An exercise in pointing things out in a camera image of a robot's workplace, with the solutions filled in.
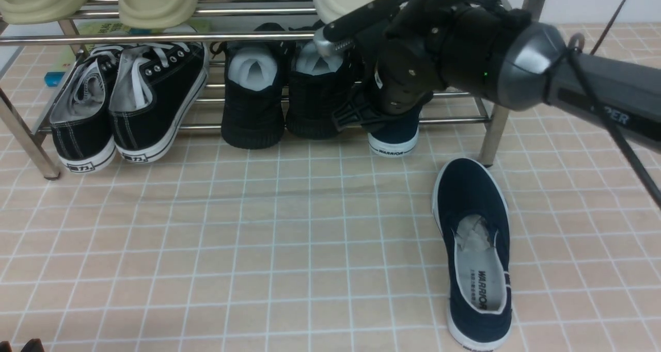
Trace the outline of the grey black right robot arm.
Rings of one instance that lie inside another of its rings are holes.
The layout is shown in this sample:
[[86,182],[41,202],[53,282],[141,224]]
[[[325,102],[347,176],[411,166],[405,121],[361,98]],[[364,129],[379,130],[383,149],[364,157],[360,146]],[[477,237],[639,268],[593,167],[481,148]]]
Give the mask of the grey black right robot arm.
[[658,68],[581,51],[552,25],[500,0],[373,0],[330,22],[319,53],[356,47],[363,81],[334,114],[377,130],[455,88],[509,110],[546,104],[659,151]]

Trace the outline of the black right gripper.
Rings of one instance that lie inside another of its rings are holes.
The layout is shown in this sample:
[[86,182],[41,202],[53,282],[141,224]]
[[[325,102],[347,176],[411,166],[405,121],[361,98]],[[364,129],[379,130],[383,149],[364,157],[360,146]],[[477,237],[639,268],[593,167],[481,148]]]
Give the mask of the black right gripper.
[[379,129],[456,88],[501,104],[499,79],[515,39],[532,24],[500,0],[373,0],[314,33],[324,57],[356,48],[377,58],[374,75],[332,114],[338,130]]

